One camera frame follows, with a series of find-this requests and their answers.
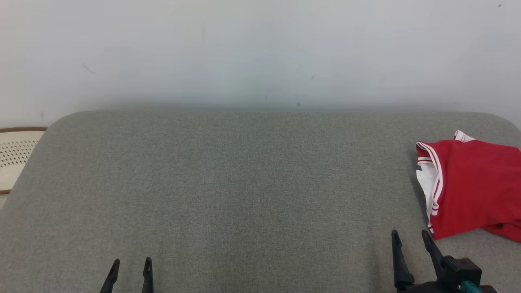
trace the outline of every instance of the gray upholstered sofa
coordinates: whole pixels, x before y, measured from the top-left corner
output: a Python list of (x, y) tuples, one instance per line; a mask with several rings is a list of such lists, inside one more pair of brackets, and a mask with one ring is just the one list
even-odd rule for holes
[[(395, 292), (391, 230), (418, 282), (415, 142), (521, 147), (472, 113), (85, 112), (53, 124), (0, 211), (0, 292)], [(521, 243), (483, 230), (437, 241), (501, 293), (521, 289)]]

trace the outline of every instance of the black robotic claw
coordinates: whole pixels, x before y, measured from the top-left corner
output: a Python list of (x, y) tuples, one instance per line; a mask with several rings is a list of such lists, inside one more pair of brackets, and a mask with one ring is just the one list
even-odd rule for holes
[(391, 233), (394, 268), (394, 286), (397, 293), (497, 293), (491, 286), (480, 286), (481, 269), (470, 259), (454, 259), (443, 256), (430, 233), (421, 232), (425, 249), (429, 252), (436, 271), (436, 281), (414, 284), (414, 276), (409, 273), (402, 253), (402, 242), (398, 232)]
[[(103, 283), (103, 287), (101, 288), (100, 293), (112, 293), (112, 287), (114, 283), (118, 279), (119, 272), (119, 259), (114, 261), (110, 272), (108, 273), (105, 282)], [(143, 281), (143, 290), (141, 293), (154, 293), (154, 281), (152, 278), (152, 259), (146, 258), (145, 268), (143, 269), (143, 277), (145, 280)]]

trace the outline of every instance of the white wall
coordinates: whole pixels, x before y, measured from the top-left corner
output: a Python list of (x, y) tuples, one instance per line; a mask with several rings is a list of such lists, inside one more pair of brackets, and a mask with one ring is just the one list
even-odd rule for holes
[(520, 93), (516, 0), (0, 0), (0, 127), (143, 101), (521, 126)]

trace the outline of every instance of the wall mark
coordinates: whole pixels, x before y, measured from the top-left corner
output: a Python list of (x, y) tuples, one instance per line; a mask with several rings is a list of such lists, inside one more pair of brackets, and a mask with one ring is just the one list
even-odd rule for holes
[(87, 67), (87, 65), (85, 65), (85, 63), (82, 63), (81, 65), (83, 65), (83, 68), (85, 68), (85, 70), (87, 70), (88, 72), (97, 75), (97, 73), (93, 72), (89, 67)]

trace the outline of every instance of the gray fabric surface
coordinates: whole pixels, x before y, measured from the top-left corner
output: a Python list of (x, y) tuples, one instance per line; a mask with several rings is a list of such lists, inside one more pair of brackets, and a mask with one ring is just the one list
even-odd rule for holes
[[(521, 147), (462, 113), (86, 112), (53, 124), (0, 211), (0, 292), (395, 292), (398, 229), (418, 282), (415, 142), (455, 130)], [(521, 243), (483, 230), (437, 241), (484, 283), (519, 292)]]

